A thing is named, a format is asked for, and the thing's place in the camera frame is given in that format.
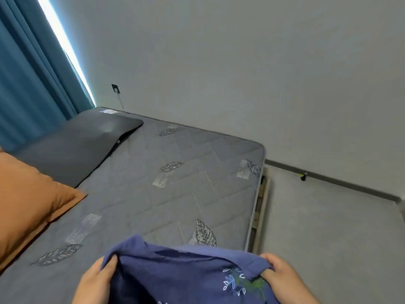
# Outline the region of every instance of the purple fabric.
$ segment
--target purple fabric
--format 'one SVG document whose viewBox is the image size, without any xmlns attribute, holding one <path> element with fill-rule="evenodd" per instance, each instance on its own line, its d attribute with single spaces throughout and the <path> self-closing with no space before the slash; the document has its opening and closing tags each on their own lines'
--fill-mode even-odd
<svg viewBox="0 0 405 304">
<path fill-rule="evenodd" d="M 166 248 L 135 235 L 115 246 L 118 265 L 109 303 L 250 303 L 278 301 L 260 273 L 267 260 L 251 253 L 210 246 Z"/>
</svg>

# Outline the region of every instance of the teal curtain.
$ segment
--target teal curtain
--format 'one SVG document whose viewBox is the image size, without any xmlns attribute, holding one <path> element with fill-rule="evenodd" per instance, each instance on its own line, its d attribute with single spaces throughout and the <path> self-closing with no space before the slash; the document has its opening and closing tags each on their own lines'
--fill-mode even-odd
<svg viewBox="0 0 405 304">
<path fill-rule="evenodd" d="M 93 108 L 37 0 L 0 0 L 0 146 L 13 151 Z"/>
</svg>

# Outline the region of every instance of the quilted mattress surface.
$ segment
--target quilted mattress surface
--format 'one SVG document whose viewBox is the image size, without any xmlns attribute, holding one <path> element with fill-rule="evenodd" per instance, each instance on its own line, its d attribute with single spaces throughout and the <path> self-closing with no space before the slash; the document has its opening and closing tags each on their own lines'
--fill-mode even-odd
<svg viewBox="0 0 405 304">
<path fill-rule="evenodd" d="M 144 125 L 78 186 L 88 196 L 4 271 L 1 303 L 70 303 L 94 261 L 136 233 L 163 246 L 245 249 L 264 147 L 118 113 Z"/>
</svg>

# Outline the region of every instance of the orange pillow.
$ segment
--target orange pillow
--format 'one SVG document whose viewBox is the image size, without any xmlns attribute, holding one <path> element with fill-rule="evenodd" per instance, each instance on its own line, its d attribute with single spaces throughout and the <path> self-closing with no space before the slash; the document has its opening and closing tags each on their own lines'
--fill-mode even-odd
<svg viewBox="0 0 405 304">
<path fill-rule="evenodd" d="M 0 272 L 46 225 L 85 196 L 0 148 Z"/>
</svg>

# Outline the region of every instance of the floor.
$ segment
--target floor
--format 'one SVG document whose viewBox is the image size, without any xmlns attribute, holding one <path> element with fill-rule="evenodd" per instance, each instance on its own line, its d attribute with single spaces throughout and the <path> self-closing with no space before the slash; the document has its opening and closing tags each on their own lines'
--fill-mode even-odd
<svg viewBox="0 0 405 304">
<path fill-rule="evenodd" d="M 405 223 L 397 206 L 270 170 L 261 251 L 288 260 L 322 303 L 403 303 Z"/>
</svg>

